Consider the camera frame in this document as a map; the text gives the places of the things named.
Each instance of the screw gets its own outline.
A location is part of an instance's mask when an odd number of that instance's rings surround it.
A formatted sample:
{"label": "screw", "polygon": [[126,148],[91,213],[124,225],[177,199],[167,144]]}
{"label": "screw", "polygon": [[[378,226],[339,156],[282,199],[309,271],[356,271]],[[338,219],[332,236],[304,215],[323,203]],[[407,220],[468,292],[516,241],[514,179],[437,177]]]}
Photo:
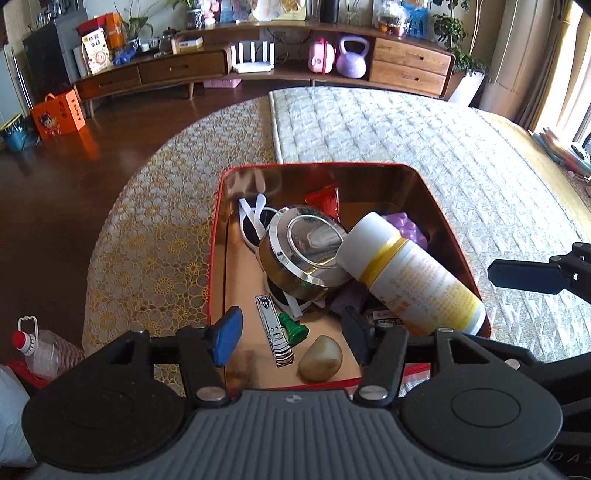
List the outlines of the screw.
{"label": "screw", "polygon": [[388,390],[378,385],[366,385],[359,389],[359,396],[365,400],[383,400],[388,396]]}
{"label": "screw", "polygon": [[226,391],[220,387],[202,387],[197,390],[197,398],[203,401],[220,401],[226,397]]}
{"label": "screw", "polygon": [[521,366],[519,360],[517,360],[516,358],[508,358],[507,360],[505,360],[505,363],[509,365],[513,370],[519,370],[519,367]]}

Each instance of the white bottle cap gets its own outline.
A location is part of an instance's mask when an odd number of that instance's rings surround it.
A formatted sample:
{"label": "white bottle cap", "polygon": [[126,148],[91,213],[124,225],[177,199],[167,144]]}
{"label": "white bottle cap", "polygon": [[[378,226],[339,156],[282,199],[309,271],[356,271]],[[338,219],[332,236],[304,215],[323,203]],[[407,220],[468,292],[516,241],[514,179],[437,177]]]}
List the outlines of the white bottle cap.
{"label": "white bottle cap", "polygon": [[379,250],[390,240],[399,239],[400,232],[377,213],[364,216],[343,240],[336,253],[336,262],[356,280]]}

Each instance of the plastic water bottle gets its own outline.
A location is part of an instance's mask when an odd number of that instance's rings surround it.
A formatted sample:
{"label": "plastic water bottle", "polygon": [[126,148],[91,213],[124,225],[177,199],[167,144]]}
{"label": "plastic water bottle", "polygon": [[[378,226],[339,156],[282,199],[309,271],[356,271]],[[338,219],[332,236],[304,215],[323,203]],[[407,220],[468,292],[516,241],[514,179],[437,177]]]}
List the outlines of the plastic water bottle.
{"label": "plastic water bottle", "polygon": [[[35,334],[21,330],[21,323],[26,320],[35,322]],[[82,349],[49,330],[39,330],[34,316],[18,319],[12,344],[24,353],[29,371],[48,380],[54,380],[84,359]]]}

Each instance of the white wifi router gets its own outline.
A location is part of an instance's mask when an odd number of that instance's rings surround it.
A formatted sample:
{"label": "white wifi router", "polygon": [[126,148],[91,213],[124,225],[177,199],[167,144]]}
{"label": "white wifi router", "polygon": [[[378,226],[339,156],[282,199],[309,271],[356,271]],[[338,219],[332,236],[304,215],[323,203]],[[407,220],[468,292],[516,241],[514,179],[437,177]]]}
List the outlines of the white wifi router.
{"label": "white wifi router", "polygon": [[236,61],[236,45],[232,45],[232,68],[238,73],[270,72],[275,68],[275,44],[262,43],[262,60],[258,61],[255,54],[255,43],[251,42],[251,61],[244,61],[244,45],[238,44],[238,61]]}

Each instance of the wooden tv cabinet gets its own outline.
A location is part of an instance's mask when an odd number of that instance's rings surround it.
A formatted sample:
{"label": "wooden tv cabinet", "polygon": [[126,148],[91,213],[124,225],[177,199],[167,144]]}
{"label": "wooden tv cabinet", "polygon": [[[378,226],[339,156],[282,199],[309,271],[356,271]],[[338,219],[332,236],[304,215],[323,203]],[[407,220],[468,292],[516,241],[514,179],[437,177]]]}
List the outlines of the wooden tv cabinet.
{"label": "wooden tv cabinet", "polygon": [[[297,28],[317,32],[317,36],[338,38],[339,35],[359,35],[370,41],[366,58],[368,69],[360,79],[341,76],[335,68],[328,74],[313,73],[306,61],[276,63],[274,70],[265,73],[238,74],[232,71],[230,44],[255,41],[260,30]],[[374,28],[344,24],[325,24],[310,21],[241,22],[216,24],[201,30],[187,30],[177,34],[176,44],[183,40],[203,37],[203,47],[191,52],[160,58],[137,57],[121,67],[111,67],[96,75],[78,80],[74,88],[82,102],[89,103],[105,96],[131,93],[163,86],[188,87],[193,97],[196,82],[211,79],[242,80],[306,80],[311,85],[329,82],[338,85],[364,86],[402,92],[443,97],[452,74],[454,57],[437,44],[414,37],[396,38]]]}

